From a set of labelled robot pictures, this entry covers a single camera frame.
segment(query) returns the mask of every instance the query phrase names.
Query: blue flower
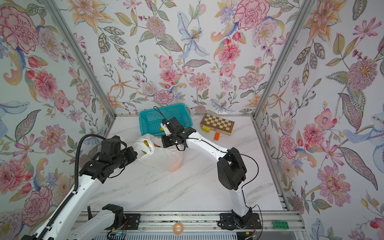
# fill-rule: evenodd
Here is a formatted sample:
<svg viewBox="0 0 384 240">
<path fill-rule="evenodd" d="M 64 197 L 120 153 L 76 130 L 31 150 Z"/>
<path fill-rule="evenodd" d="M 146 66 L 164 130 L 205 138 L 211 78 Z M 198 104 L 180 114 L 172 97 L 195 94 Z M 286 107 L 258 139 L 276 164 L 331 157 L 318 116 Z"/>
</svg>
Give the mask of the blue flower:
<svg viewBox="0 0 384 240">
<path fill-rule="evenodd" d="M 49 172 L 48 176 L 45 176 L 45 178 L 47 179 L 45 181 L 47 183 L 47 187 L 53 189 L 53 187 L 55 186 L 55 182 L 57 181 L 57 173 Z"/>
<path fill-rule="evenodd" d="M 301 169 L 301 167 L 303 166 L 303 163 L 301 162 L 301 159 L 298 158 L 298 157 L 295 157 L 294 159 L 292 159 L 293 161 L 293 164 L 295 165 L 295 168 L 296 169 Z"/>
</svg>

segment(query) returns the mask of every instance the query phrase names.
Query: yellow object in basket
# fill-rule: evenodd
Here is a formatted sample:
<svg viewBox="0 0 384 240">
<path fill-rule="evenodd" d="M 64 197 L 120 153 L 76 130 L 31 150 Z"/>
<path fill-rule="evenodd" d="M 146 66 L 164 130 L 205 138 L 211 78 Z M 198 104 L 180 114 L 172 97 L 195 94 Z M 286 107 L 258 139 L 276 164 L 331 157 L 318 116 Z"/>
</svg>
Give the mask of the yellow object in basket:
<svg viewBox="0 0 384 240">
<path fill-rule="evenodd" d="M 210 128 L 210 127 L 207 127 L 207 126 L 202 126 L 202 127 L 201 127 L 201 130 L 203 130 L 204 132 L 210 132 L 210 131 L 211 131 L 211 128 Z"/>
</svg>

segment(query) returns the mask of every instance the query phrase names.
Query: pink flower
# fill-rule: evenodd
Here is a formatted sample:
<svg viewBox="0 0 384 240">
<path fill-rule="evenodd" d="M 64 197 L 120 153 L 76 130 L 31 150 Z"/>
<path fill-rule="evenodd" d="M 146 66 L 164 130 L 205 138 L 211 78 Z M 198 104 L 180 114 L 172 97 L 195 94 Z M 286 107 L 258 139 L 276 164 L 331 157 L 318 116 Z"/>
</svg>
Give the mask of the pink flower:
<svg viewBox="0 0 384 240">
<path fill-rule="evenodd" d="M 24 181 L 26 166 L 23 158 L 20 160 L 11 159 L 3 162 L 0 166 L 0 191 L 6 194 L 7 191 L 15 191 Z"/>
<path fill-rule="evenodd" d="M 143 93 L 148 96 L 153 96 L 157 92 L 157 87 L 153 82 L 143 85 Z"/>
<path fill-rule="evenodd" d="M 56 78 L 47 71 L 38 71 L 33 79 L 34 88 L 45 100 L 52 99 L 57 91 Z"/>
<path fill-rule="evenodd" d="M 59 92 L 55 95 L 55 105 L 58 110 L 70 106 L 68 98 L 65 97 L 65 93 L 62 90 L 59 90 Z"/>
<path fill-rule="evenodd" d="M 68 72 L 70 73 L 70 75 L 73 78 L 78 78 L 79 77 L 79 74 L 73 68 L 71 68 L 71 67 L 70 67 L 70 70 Z"/>
<path fill-rule="evenodd" d="M 221 49 L 219 59 L 224 64 L 231 63 L 240 56 L 240 52 L 238 45 L 234 43 L 227 44 Z"/>
<path fill-rule="evenodd" d="M 224 81 L 220 81 L 220 86 L 221 88 L 224 88 L 224 90 L 228 90 L 228 89 L 232 89 L 232 85 L 230 84 L 230 82 L 228 82 L 227 79 L 225 79 Z"/>
<path fill-rule="evenodd" d="M 122 59 L 122 58 L 118 59 L 118 65 L 119 65 L 119 67 L 121 67 L 121 69 L 125 68 L 125 70 L 131 70 L 131 68 L 133 68 L 131 63 L 127 63 L 127 61 Z"/>
<path fill-rule="evenodd" d="M 32 227 L 42 219 L 51 207 L 51 199 L 52 191 L 46 186 L 42 186 L 40 191 L 32 191 L 22 211 L 23 224 Z"/>
<path fill-rule="evenodd" d="M 321 148 L 323 149 L 323 151 L 327 153 L 325 155 L 325 158 L 328 159 L 331 156 L 331 160 L 332 160 L 334 165 L 337 165 L 336 163 L 338 163 L 341 166 L 343 166 L 344 163 L 340 159 L 338 159 L 338 157 L 342 157 L 343 154 L 335 153 L 335 151 L 337 150 L 337 148 L 339 148 L 339 146 L 337 144 L 335 144 L 331 148 L 331 142 L 330 141 L 326 141 L 326 142 L 327 142 L 327 147 L 324 147 L 323 145 L 321 145 Z"/>
<path fill-rule="evenodd" d="M 52 60 L 59 58 L 60 47 L 55 35 L 48 28 L 39 30 L 39 48 L 43 50 Z"/>
<path fill-rule="evenodd" d="M 344 182 L 345 175 L 340 174 L 336 165 L 324 167 L 324 172 L 319 169 L 317 178 L 321 180 L 320 195 L 328 197 L 329 203 L 333 203 L 333 198 L 337 206 L 342 207 L 345 202 L 351 203 L 351 196 L 347 193 L 351 190 L 351 185 Z"/>
<path fill-rule="evenodd" d="M 245 76 L 239 77 L 240 89 L 251 88 L 264 79 L 265 74 L 257 75 L 255 72 L 249 71 Z"/>
<path fill-rule="evenodd" d="M 224 76 L 227 76 L 227 77 L 230 77 L 233 73 L 233 70 L 235 69 L 235 64 L 234 63 L 227 63 L 226 65 L 224 65 L 221 70 L 220 70 L 220 76 L 224 75 Z"/>
<path fill-rule="evenodd" d="M 148 31 L 155 35 L 156 37 L 160 37 L 163 34 L 166 33 L 166 26 L 164 25 L 163 20 L 161 20 L 159 17 L 150 17 L 147 20 L 146 26 L 148 28 Z"/>
<path fill-rule="evenodd" d="M 82 114 L 83 112 L 80 110 L 70 110 L 70 118 L 74 122 L 77 122 L 77 120 L 80 120 Z"/>
<path fill-rule="evenodd" d="M 348 72 L 348 86 L 356 90 L 364 90 L 369 87 L 377 75 L 377 63 L 372 59 L 357 61 L 351 65 Z"/>
<path fill-rule="evenodd" d="M 333 116 L 329 108 L 325 109 L 321 114 L 314 118 L 314 122 L 319 124 L 323 129 L 330 129 L 335 126 Z"/>
<path fill-rule="evenodd" d="M 24 145 L 22 145 L 21 143 L 15 144 L 15 147 L 22 149 L 22 150 L 20 150 L 18 152 L 14 152 L 13 156 L 16 157 L 19 154 L 23 154 L 22 159 L 24 159 L 27 156 L 28 152 L 33 152 L 34 150 L 31 149 L 32 145 L 35 144 L 35 142 L 40 142 L 43 139 L 42 137 L 38 137 L 35 140 L 33 140 L 34 138 L 35 138 L 35 135 L 31 134 L 29 136 L 29 141 L 28 141 L 26 136 L 24 136 L 23 137 Z"/>
<path fill-rule="evenodd" d="M 269 41 L 275 33 L 276 28 L 277 23 L 272 19 L 268 19 L 267 21 L 263 21 L 259 24 L 252 32 L 253 46 L 256 47 L 257 45 Z"/>
<path fill-rule="evenodd" d="M 291 136 L 289 136 L 288 134 L 284 134 L 280 138 L 281 151 L 285 154 L 287 158 L 292 159 L 296 157 L 296 154 L 297 154 L 297 152 L 295 151 L 296 147 L 297 145 L 295 143 L 295 140 L 291 138 Z"/>
<path fill-rule="evenodd" d="M 376 25 L 372 26 L 376 21 L 376 18 L 372 18 L 372 20 L 369 22 L 368 26 L 367 26 L 367 21 L 364 20 L 362 22 L 362 28 L 360 26 L 356 26 L 355 27 L 355 30 L 358 31 L 358 33 L 354 33 L 353 35 L 360 35 L 362 34 L 362 36 L 360 37 L 360 39 L 363 39 L 365 37 L 365 34 L 368 35 L 368 36 L 377 36 L 377 32 L 375 31 L 372 31 L 374 30 L 375 28 L 381 26 L 381 22 L 378 22 Z"/>
<path fill-rule="evenodd" d="M 286 118 L 281 122 L 281 130 L 286 135 L 291 135 L 295 126 L 296 120 L 292 119 L 290 116 L 286 116 Z"/>
<path fill-rule="evenodd" d="M 153 96 L 155 102 L 160 103 L 160 104 L 167 104 L 173 101 L 173 93 L 170 93 L 169 90 L 160 90 L 157 93 L 154 94 Z"/>
<path fill-rule="evenodd" d="M 89 86 L 88 80 L 85 79 L 84 83 L 76 84 L 76 88 L 78 92 L 76 99 L 83 102 L 84 106 L 87 108 L 91 101 L 91 87 Z"/>
<path fill-rule="evenodd" d="M 207 89 L 207 86 L 209 86 L 211 83 L 209 82 L 211 78 L 205 75 L 205 73 L 192 73 L 192 77 L 189 78 L 189 85 L 191 87 L 196 87 L 198 90 L 202 91 L 203 89 Z"/>
<path fill-rule="evenodd" d="M 183 66 L 182 68 L 183 68 L 183 70 L 181 70 L 180 68 L 177 69 L 179 71 L 178 75 L 183 75 L 184 74 L 184 76 L 187 76 L 187 74 L 192 74 L 192 72 L 194 71 L 194 69 L 189 70 L 191 67 L 188 67 L 186 69 L 185 66 Z"/>
<path fill-rule="evenodd" d="M 38 44 L 38 32 L 32 19 L 14 7 L 0 9 L 0 33 L 9 46 L 28 54 Z"/>
<path fill-rule="evenodd" d="M 269 11 L 266 0 L 242 0 L 236 8 L 234 23 L 239 24 L 239 30 L 248 30 L 262 23 Z"/>
<path fill-rule="evenodd" d="M 136 9 L 136 6 L 140 5 L 141 2 L 136 2 L 136 0 L 126 0 L 127 2 L 124 2 L 123 4 L 127 6 L 127 9 L 130 7 L 133 7 Z"/>
<path fill-rule="evenodd" d="M 261 68 L 262 67 L 262 58 L 258 57 L 255 58 L 255 68 Z"/>
<path fill-rule="evenodd" d="M 205 107 L 203 105 L 197 105 L 195 107 L 195 113 L 196 114 L 203 114 L 203 113 L 205 113 Z"/>
<path fill-rule="evenodd" d="M 307 124 L 304 131 L 304 140 L 311 147 L 319 147 L 325 140 L 323 130 L 315 123 Z"/>
<path fill-rule="evenodd" d="M 160 78 L 164 82 L 171 83 L 177 78 L 177 72 L 173 68 L 165 68 L 161 71 Z"/>
<path fill-rule="evenodd" d="M 173 60 L 171 56 L 169 56 L 168 58 L 163 55 L 160 56 L 160 68 L 169 68 L 170 66 L 172 66 L 172 63 Z"/>
<path fill-rule="evenodd" d="M 77 37 L 77 33 L 73 33 L 73 36 L 76 39 L 77 43 L 85 43 L 85 42 L 83 42 L 83 40 L 84 40 L 83 36 Z"/>
<path fill-rule="evenodd" d="M 65 135 L 65 130 L 60 128 L 58 124 L 51 126 L 47 126 L 46 132 L 43 130 L 41 134 L 44 136 L 43 139 L 40 140 L 40 148 L 42 150 L 47 149 L 46 154 L 53 154 L 55 152 L 55 148 L 59 149 L 61 147 L 65 147 L 65 139 L 67 138 Z"/>
</svg>

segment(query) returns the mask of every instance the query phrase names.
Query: red berry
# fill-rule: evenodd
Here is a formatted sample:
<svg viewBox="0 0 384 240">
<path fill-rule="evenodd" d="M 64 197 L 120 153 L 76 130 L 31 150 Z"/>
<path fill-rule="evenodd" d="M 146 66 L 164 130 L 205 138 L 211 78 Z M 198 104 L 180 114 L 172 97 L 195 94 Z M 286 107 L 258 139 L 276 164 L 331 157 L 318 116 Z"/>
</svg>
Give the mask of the red berry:
<svg viewBox="0 0 384 240">
<path fill-rule="evenodd" d="M 378 226 L 377 223 L 375 223 L 375 222 L 371 222 L 370 225 L 371 225 L 371 227 L 373 227 L 373 228 L 379 228 L 379 226 Z"/>
</svg>

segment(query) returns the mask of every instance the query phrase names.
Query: teal plastic basket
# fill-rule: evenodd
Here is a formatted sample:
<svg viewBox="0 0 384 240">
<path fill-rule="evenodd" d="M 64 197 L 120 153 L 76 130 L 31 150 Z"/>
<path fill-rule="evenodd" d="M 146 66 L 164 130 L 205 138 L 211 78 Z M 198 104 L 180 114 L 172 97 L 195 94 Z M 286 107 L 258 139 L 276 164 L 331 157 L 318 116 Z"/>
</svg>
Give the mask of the teal plastic basket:
<svg viewBox="0 0 384 240">
<path fill-rule="evenodd" d="M 172 117 L 177 118 L 177 120 L 181 123 L 181 125 L 183 125 L 184 128 L 193 126 L 192 118 L 188 112 L 188 109 L 182 103 L 160 107 L 159 110 L 168 119 Z M 145 135 L 147 133 L 154 136 L 165 135 L 165 132 L 160 130 L 160 124 L 162 120 L 163 116 L 161 116 L 161 114 L 158 113 L 155 109 L 140 112 L 139 122 L 141 135 Z"/>
</svg>

